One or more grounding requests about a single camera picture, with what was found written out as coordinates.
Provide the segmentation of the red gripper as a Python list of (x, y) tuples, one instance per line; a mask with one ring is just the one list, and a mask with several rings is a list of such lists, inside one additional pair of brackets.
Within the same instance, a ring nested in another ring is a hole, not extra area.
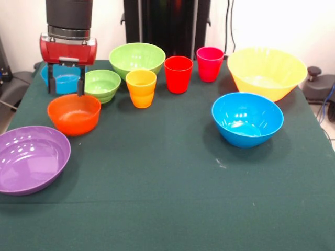
[(77, 83), (77, 95), (85, 94), (85, 65), (93, 65), (97, 54), (97, 40), (64, 40), (52, 39), (47, 33), (40, 36), (40, 52), (48, 66), (48, 93), (56, 94), (56, 81), (53, 76), (53, 65), (72, 62), (79, 65), (80, 77)]

